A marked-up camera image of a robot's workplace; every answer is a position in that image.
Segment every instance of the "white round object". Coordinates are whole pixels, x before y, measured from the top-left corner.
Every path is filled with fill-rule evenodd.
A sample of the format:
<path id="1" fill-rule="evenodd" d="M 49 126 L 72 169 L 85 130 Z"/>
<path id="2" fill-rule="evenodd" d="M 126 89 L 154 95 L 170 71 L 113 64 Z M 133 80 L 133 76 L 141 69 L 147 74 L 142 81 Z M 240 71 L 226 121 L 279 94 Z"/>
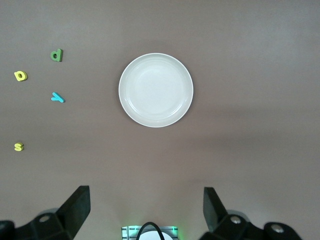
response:
<path id="1" fill-rule="evenodd" d="M 149 53 L 133 60 L 123 71 L 119 98 L 125 112 L 137 123 L 166 127 L 188 111 L 194 86 L 186 67 L 163 53 Z"/>
<path id="2" fill-rule="evenodd" d="M 162 235 L 164 237 L 164 240 L 173 240 L 172 237 L 170 237 L 165 232 L 162 232 Z M 147 231 L 140 235 L 139 240 L 160 240 L 160 236 L 157 231 Z"/>

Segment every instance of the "black curved wire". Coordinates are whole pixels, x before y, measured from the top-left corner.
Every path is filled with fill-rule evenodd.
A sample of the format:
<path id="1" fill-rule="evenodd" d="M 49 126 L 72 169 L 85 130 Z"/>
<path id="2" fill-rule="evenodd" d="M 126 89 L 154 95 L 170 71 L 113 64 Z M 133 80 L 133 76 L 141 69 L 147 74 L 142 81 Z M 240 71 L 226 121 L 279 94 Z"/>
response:
<path id="1" fill-rule="evenodd" d="M 142 234 L 142 231 L 145 229 L 146 226 L 149 226 L 149 225 L 151 225 L 151 226 L 153 226 L 155 228 L 155 230 L 158 232 L 159 237 L 160 237 L 161 240 L 165 240 L 165 237 L 162 234 L 162 232 L 161 232 L 160 228 L 158 227 L 158 225 L 155 224 L 152 221 L 148 221 L 148 222 L 146 222 L 145 224 L 142 225 L 142 227 L 140 228 L 138 234 L 136 235 L 136 239 L 135 240 L 139 240 L 140 235 Z"/>

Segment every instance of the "brown surface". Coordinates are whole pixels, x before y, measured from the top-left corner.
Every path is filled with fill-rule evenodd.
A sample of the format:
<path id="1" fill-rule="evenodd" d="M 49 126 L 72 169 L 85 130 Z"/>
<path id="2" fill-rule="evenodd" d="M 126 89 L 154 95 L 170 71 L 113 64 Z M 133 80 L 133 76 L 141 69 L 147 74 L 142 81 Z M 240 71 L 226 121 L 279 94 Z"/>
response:
<path id="1" fill-rule="evenodd" d="M 23 225 L 90 185 L 76 240 L 147 221 L 197 240 L 211 186 L 258 227 L 320 236 L 318 0 L 1 0 L 0 36 L 0 219 Z M 125 67 L 152 52 L 194 83 L 164 128 L 135 123 L 118 97 Z"/>

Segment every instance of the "screw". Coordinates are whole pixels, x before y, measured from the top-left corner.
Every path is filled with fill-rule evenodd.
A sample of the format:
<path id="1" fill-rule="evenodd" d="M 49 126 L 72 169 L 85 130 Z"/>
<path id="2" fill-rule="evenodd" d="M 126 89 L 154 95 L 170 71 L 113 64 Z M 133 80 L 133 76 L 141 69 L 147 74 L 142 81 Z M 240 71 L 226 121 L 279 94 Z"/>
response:
<path id="1" fill-rule="evenodd" d="M 48 221 L 49 218 L 50 218 L 49 215 L 44 215 L 43 217 L 41 217 L 41 218 L 39 219 L 39 222 L 40 222 L 40 223 L 44 223 L 44 222 Z"/>
<path id="2" fill-rule="evenodd" d="M 278 234 L 282 234 L 285 230 L 279 226 L 278 224 L 271 225 L 273 231 L 277 232 Z"/>
<path id="3" fill-rule="evenodd" d="M 237 217 L 237 216 L 232 216 L 232 217 L 230 218 L 230 220 L 231 220 L 231 222 L 233 222 L 234 224 L 239 224 L 239 223 L 241 223 L 240 218 Z"/>

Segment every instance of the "plate rim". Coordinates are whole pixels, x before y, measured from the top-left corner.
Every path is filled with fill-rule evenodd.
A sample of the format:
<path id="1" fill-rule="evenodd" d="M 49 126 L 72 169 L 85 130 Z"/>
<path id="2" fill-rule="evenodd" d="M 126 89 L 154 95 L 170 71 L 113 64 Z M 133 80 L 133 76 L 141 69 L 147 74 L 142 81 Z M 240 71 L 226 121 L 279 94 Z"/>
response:
<path id="1" fill-rule="evenodd" d="M 147 56 L 150 56 L 150 55 L 162 55 L 162 56 L 166 56 L 166 57 L 169 57 L 170 59 L 173 59 L 174 61 L 178 62 L 179 65 L 181 65 L 183 67 L 183 69 L 187 72 L 187 75 L 188 75 L 188 82 L 190 82 L 190 86 L 191 86 L 191 94 L 190 94 L 190 101 L 188 102 L 188 106 L 187 108 L 185 109 L 185 111 L 182 112 L 181 116 L 177 119 L 175 119 L 174 121 L 171 121 L 170 123 L 168 124 L 161 124 L 161 125 L 156 125 L 156 126 L 153 126 L 153 125 L 150 125 L 150 124 L 146 124 L 146 123 L 142 123 L 141 121 L 135 119 L 133 116 L 131 116 L 125 106 L 124 106 L 124 103 L 122 101 L 122 97 L 121 97 L 121 93 L 120 93 L 120 90 L 121 90 L 121 83 L 123 82 L 123 76 L 125 74 L 125 72 L 127 71 L 127 69 L 132 65 L 134 64 L 136 61 L 138 61 L 140 58 L 143 58 L 143 57 L 147 57 Z M 177 121 L 179 121 L 186 113 L 187 111 L 189 110 L 191 104 L 192 104 L 192 101 L 193 101 L 193 97 L 194 97 L 194 83 L 193 83 L 193 80 L 192 80 L 192 77 L 190 75 L 190 72 L 188 71 L 188 69 L 186 68 L 186 66 L 181 62 L 179 61 L 177 58 L 171 56 L 171 55 L 168 55 L 168 54 L 165 54 L 165 53 L 161 53 L 161 52 L 151 52 L 151 53 L 146 53 L 146 54 L 143 54 L 141 56 L 138 56 L 136 57 L 135 59 L 133 59 L 126 67 L 125 69 L 123 70 L 122 74 L 121 74 L 121 77 L 120 77 L 120 81 L 119 81 L 119 85 L 118 85 L 118 96 L 119 96 L 119 100 L 120 100 L 120 103 L 121 103 L 121 106 L 123 108 L 123 110 L 125 111 L 125 113 L 132 119 L 134 120 L 136 123 L 140 124 L 140 125 L 143 125 L 145 127 L 149 127 L 149 128 L 163 128 L 163 127 L 167 127 L 167 126 L 170 126 L 174 123 L 176 123 Z"/>

